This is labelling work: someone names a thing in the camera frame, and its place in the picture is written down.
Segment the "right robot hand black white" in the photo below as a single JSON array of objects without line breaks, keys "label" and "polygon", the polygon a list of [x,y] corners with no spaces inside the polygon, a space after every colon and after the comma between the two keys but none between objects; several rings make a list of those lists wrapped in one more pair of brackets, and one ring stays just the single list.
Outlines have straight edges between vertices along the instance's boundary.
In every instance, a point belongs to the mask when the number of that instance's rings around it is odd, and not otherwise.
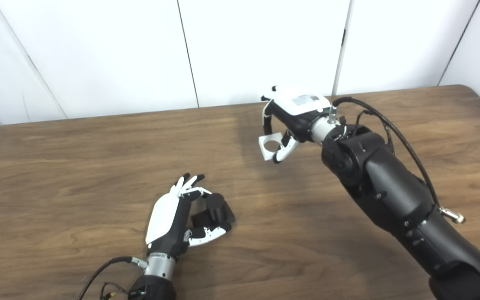
[{"label": "right robot hand black white", "polygon": [[265,161],[276,164],[284,161],[298,144],[321,145],[326,135],[339,125],[331,102],[305,88],[273,86],[261,100],[265,101],[264,135],[258,142]]}]

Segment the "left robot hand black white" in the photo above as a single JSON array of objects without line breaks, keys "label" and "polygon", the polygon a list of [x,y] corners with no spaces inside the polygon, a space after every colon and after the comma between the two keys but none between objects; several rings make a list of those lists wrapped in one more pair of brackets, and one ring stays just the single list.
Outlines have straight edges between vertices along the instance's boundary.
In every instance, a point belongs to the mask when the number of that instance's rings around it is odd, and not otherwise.
[{"label": "left robot hand black white", "polygon": [[222,194],[198,186],[204,178],[185,173],[156,201],[145,234],[147,256],[165,254],[178,261],[188,248],[232,230],[235,214]]}]

